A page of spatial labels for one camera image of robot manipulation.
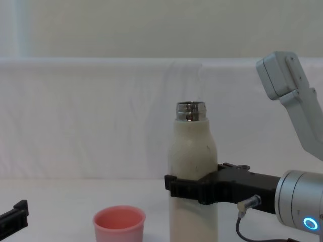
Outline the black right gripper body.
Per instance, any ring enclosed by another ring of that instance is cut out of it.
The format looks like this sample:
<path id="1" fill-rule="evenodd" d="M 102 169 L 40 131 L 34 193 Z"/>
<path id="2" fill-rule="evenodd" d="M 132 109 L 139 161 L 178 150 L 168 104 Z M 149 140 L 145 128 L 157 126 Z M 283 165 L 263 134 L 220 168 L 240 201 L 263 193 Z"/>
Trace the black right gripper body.
<path id="1" fill-rule="evenodd" d="M 261 198 L 256 210 L 275 214 L 275 193 L 280 178 L 277 176 L 249 172 L 247 170 L 224 168 L 212 172 L 200 180 L 200 203 L 237 204 L 254 195 Z"/>

